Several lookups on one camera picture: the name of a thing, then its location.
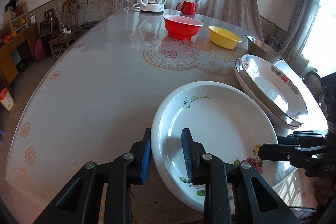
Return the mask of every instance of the yellow flower decoration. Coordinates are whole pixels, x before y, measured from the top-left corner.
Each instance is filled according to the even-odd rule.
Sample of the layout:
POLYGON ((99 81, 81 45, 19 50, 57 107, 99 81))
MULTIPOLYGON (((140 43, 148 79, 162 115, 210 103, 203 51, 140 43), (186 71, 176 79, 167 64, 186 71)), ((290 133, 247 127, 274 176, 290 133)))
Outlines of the yellow flower decoration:
POLYGON ((256 144, 255 145, 254 149, 252 150, 254 155, 258 155, 260 146, 261 146, 261 144, 256 144))

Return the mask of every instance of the shelf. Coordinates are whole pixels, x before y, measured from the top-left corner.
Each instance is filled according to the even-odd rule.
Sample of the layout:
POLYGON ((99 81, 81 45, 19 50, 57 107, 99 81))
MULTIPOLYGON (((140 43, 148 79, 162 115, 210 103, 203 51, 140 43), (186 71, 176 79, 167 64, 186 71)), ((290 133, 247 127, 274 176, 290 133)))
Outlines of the shelf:
POLYGON ((18 30, 20 30, 22 27, 26 26, 27 24, 29 24, 29 22, 27 22, 26 24, 23 24, 22 26, 18 27, 14 32, 17 32, 18 30))
POLYGON ((23 13, 22 15, 19 15, 19 16, 13 18, 13 19, 11 20, 11 22, 16 21, 18 18, 20 18, 20 17, 22 17, 22 16, 24 16, 24 15, 26 15, 26 14, 27 14, 27 13, 23 13))

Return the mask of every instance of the dining table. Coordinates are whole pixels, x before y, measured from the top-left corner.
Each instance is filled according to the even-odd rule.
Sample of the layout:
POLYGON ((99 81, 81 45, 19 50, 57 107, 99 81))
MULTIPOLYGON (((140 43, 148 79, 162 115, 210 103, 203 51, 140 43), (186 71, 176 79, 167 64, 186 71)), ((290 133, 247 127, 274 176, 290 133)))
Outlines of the dining table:
MULTIPOLYGON (((168 14, 181 13, 166 9, 168 14)), ((235 60, 247 53, 246 36, 251 33, 196 14, 191 17, 204 25, 191 40, 179 40, 168 36, 162 15, 117 10, 56 61, 17 125, 6 168, 11 186, 45 207, 86 162, 99 165, 128 152, 152 126, 162 101, 178 87, 206 80, 241 90, 235 60), (242 42, 232 50, 221 48, 210 41, 208 26, 229 30, 242 42)), ((309 119, 298 130, 326 130, 326 119, 300 77, 284 62, 276 66, 307 105, 309 119)), ((278 136, 294 131, 273 126, 278 136)), ((293 168, 280 162, 274 185, 293 168)), ((103 198, 100 219, 104 202, 103 198)), ((131 207, 137 224, 184 223, 203 216, 168 190, 153 160, 145 184, 131 186, 131 207)))

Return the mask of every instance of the mug handle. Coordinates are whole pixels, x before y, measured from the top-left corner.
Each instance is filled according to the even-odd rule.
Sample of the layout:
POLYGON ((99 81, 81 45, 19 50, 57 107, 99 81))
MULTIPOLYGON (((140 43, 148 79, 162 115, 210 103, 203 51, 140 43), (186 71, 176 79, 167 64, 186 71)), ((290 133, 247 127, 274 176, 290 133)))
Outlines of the mug handle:
POLYGON ((177 10, 177 11, 181 11, 181 10, 182 10, 182 8, 181 8, 181 10, 179 10, 179 9, 177 8, 180 4, 183 4, 183 2, 179 2, 179 3, 176 5, 176 10, 177 10))

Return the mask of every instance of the window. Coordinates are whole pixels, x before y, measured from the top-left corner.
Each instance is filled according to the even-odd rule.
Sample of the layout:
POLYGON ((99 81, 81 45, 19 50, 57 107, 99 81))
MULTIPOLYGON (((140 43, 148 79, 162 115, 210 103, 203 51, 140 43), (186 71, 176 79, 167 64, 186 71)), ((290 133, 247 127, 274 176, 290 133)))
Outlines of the window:
POLYGON ((317 71, 320 77, 336 72, 336 0, 320 0, 314 25, 302 54, 309 60, 305 73, 317 71))

